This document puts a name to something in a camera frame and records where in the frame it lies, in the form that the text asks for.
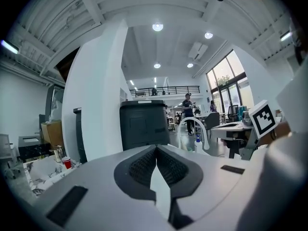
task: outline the white pillar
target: white pillar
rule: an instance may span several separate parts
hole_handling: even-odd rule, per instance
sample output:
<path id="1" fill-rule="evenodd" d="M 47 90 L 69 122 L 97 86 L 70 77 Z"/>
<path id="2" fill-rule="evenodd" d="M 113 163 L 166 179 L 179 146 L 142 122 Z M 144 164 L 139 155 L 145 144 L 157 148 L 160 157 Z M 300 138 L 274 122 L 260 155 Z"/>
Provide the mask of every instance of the white pillar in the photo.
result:
<path id="1" fill-rule="evenodd" d="M 95 55 L 99 38 L 80 47 L 70 68 L 63 95 L 62 132 L 66 153 L 79 161 L 76 137 L 76 115 L 73 109 L 82 107 L 85 87 L 91 75 L 91 59 Z"/>
<path id="2" fill-rule="evenodd" d="M 128 26 L 122 15 L 107 22 L 94 54 L 82 104 L 82 136 L 88 161 L 123 151 L 120 131 L 121 62 Z"/>

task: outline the person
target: person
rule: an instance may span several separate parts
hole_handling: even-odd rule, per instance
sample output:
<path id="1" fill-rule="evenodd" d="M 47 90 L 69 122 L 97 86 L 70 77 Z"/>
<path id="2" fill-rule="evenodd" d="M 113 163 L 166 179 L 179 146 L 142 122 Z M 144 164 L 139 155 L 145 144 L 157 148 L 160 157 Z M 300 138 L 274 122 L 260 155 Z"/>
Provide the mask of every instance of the person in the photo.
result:
<path id="1" fill-rule="evenodd" d="M 152 88 L 152 96 L 157 96 L 157 90 L 156 88 Z"/>
<path id="2" fill-rule="evenodd" d="M 180 124 L 180 122 L 181 122 L 181 115 L 177 112 L 177 115 L 176 115 L 176 117 L 177 117 L 177 123 L 178 124 Z"/>
<path id="3" fill-rule="evenodd" d="M 213 100 L 211 101 L 210 111 L 217 112 L 217 107 L 216 107 L 216 104 L 214 104 Z"/>
<path id="4" fill-rule="evenodd" d="M 191 95 L 187 93 L 185 95 L 185 100 L 182 103 L 182 110 L 185 113 L 185 117 L 193 117 L 193 104 L 190 101 Z M 187 130 L 188 130 L 188 135 L 193 135 L 192 133 L 192 126 L 193 126 L 193 121 L 192 120 L 187 120 Z"/>

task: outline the cardboard box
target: cardboard box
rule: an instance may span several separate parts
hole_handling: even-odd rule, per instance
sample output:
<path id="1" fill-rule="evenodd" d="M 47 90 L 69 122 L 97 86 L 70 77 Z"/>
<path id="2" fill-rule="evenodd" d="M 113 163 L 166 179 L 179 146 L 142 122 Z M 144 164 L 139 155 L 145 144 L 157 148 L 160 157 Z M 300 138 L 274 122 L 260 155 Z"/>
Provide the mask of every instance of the cardboard box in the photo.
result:
<path id="1" fill-rule="evenodd" d="M 51 144 L 52 149 L 56 145 L 64 146 L 61 121 L 42 123 L 42 132 L 44 140 Z"/>

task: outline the office chair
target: office chair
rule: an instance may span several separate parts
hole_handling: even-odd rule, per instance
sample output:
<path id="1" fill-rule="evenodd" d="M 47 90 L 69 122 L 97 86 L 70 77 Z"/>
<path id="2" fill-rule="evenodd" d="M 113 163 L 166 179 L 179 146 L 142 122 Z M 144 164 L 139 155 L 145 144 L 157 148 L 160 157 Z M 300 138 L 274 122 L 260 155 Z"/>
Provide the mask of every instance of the office chair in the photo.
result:
<path id="1" fill-rule="evenodd" d="M 16 178 L 14 171 L 18 171 L 20 173 L 20 170 L 17 167 L 17 156 L 14 147 L 11 147 L 10 141 L 9 141 L 9 135 L 8 134 L 0 134 L 0 159 L 10 159 L 10 161 L 7 162 L 8 168 L 4 170 L 4 176 L 7 179 L 7 176 L 10 175 L 13 179 Z"/>
<path id="2" fill-rule="evenodd" d="M 210 138 L 212 137 L 211 128 L 220 125 L 220 117 L 218 112 L 212 112 L 205 118 L 205 129 L 206 129 L 206 138 L 207 138 L 207 131 L 210 130 Z"/>
<path id="3" fill-rule="evenodd" d="M 228 110 L 228 119 L 227 123 L 238 121 L 238 109 L 239 105 L 230 105 Z"/>

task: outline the water bottle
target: water bottle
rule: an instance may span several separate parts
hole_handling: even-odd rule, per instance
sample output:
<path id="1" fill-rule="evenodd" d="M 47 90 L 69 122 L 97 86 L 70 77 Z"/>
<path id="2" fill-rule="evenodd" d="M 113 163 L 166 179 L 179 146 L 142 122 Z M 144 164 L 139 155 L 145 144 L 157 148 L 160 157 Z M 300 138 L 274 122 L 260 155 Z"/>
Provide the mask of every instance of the water bottle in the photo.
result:
<path id="1" fill-rule="evenodd" d="M 202 142 L 200 141 L 199 135 L 197 135 L 197 140 L 194 142 L 194 151 L 197 153 L 201 153 L 202 150 Z"/>

